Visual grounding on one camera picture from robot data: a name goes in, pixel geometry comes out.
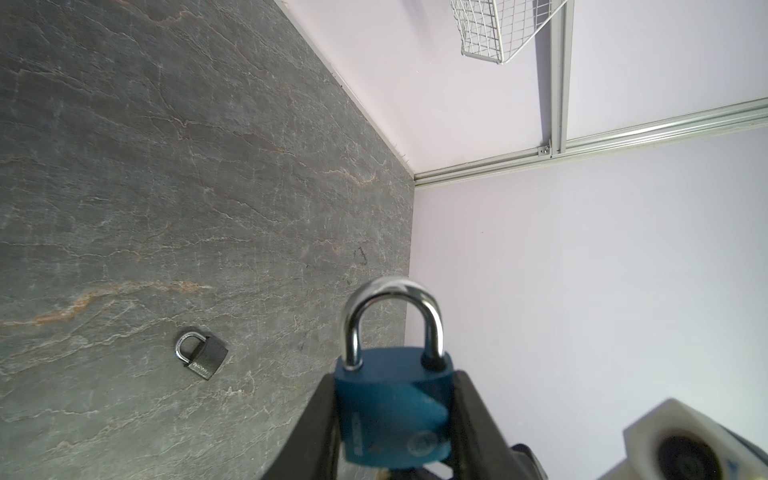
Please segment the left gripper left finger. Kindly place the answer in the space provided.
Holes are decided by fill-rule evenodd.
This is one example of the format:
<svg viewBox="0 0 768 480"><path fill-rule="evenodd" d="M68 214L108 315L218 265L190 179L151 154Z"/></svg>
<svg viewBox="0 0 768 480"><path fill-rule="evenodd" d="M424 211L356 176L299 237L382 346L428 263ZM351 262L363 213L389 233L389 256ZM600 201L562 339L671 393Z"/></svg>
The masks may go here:
<svg viewBox="0 0 768 480"><path fill-rule="evenodd" d="M336 479L339 448L334 376L326 374L262 479Z"/></svg>

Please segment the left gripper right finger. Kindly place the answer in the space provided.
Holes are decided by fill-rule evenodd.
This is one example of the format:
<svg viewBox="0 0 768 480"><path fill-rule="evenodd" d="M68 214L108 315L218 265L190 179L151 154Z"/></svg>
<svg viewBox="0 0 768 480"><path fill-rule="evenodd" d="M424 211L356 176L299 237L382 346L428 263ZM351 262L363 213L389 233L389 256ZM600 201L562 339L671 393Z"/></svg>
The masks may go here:
<svg viewBox="0 0 768 480"><path fill-rule="evenodd" d="M465 371L453 373L450 418L455 479L542 479L543 470L524 444L511 447Z"/></svg>

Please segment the blue padlock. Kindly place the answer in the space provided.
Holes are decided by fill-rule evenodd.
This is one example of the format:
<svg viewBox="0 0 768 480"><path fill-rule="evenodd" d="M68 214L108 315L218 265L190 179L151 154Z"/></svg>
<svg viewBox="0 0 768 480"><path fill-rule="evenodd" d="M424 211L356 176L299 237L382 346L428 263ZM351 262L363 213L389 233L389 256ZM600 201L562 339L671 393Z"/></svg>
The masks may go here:
<svg viewBox="0 0 768 480"><path fill-rule="evenodd" d="M389 299L408 302L421 314L423 347L363 348L364 313ZM341 346L334 381L347 461L407 470L447 459L454 367L436 299L405 277L371 280L345 304Z"/></svg>

